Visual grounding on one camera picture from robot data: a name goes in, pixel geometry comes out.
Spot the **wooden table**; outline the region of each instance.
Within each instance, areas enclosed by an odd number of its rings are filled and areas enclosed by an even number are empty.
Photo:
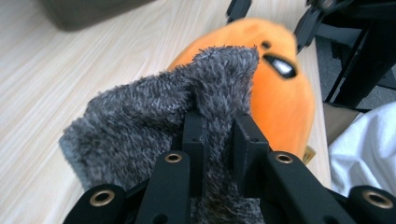
[[[57,29],[38,1],[0,0],[0,223],[60,223],[83,190],[58,140],[99,91],[158,74],[226,22],[231,1],[157,0],[90,28]],[[253,1],[249,17],[294,30],[305,0]],[[315,45],[299,55],[317,96],[309,169],[330,171]]]

